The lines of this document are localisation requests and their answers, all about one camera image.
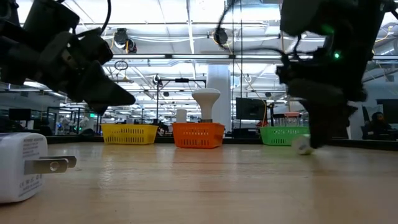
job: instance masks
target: white ball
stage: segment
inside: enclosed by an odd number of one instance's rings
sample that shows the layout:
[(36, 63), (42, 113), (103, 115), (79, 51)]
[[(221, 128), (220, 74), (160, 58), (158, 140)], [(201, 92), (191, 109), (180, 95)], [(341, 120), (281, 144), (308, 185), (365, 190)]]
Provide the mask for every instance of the white ball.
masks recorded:
[(303, 134), (301, 136), (296, 137), (292, 141), (292, 147), (297, 151), (300, 155), (310, 155), (314, 152), (314, 148), (310, 146), (310, 135)]

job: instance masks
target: orange basket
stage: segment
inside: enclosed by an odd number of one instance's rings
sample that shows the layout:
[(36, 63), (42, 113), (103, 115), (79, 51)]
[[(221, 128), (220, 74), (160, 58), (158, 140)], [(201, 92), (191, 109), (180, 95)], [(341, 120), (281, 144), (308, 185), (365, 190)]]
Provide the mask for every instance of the orange basket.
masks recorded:
[(213, 149), (223, 143), (224, 125), (219, 123), (174, 123), (173, 134), (177, 147)]

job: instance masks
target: person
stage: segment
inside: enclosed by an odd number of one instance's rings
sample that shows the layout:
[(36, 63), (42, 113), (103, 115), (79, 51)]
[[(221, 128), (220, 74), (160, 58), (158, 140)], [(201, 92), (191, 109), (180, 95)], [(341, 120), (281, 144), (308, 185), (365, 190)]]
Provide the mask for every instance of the person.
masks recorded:
[(393, 130), (393, 128), (384, 119), (384, 114), (382, 112), (376, 112), (372, 115), (370, 130), (378, 136), (380, 134), (389, 134), (389, 131)]

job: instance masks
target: green basket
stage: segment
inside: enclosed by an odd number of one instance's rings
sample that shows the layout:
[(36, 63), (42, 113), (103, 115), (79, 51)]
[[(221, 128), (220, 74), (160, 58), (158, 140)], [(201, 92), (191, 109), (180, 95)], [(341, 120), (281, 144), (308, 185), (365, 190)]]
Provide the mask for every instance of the green basket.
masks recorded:
[(308, 127), (262, 127), (262, 143), (269, 146), (291, 146), (296, 136), (309, 134)]

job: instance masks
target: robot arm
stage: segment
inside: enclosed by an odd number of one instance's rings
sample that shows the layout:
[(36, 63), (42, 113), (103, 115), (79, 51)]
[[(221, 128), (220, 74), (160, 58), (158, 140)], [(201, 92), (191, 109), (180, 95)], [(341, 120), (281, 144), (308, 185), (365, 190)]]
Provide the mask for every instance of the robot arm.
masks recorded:
[[(393, 0), (283, 0), (280, 29), (299, 40), (305, 32), (323, 35), (324, 46), (304, 52), (312, 56), (310, 60), (299, 57), (299, 41), (290, 54), (269, 47), (254, 50), (281, 54), (283, 66), (276, 74), (287, 85), (287, 93), (301, 98), (308, 111), (312, 147), (326, 144), (333, 130), (346, 124), (357, 110), (349, 101), (366, 100), (362, 77), (373, 58), (384, 14), (391, 12), (398, 19), (395, 10)], [(215, 40), (223, 47), (220, 35), (215, 35)]]
[(108, 22), (76, 35), (80, 18), (60, 2), (35, 0), (21, 27), (16, 0), (0, 0), (0, 81), (23, 85), (26, 79), (35, 80), (73, 101), (84, 100), (98, 114), (108, 106), (134, 104), (135, 98), (102, 69), (113, 57), (101, 38)]

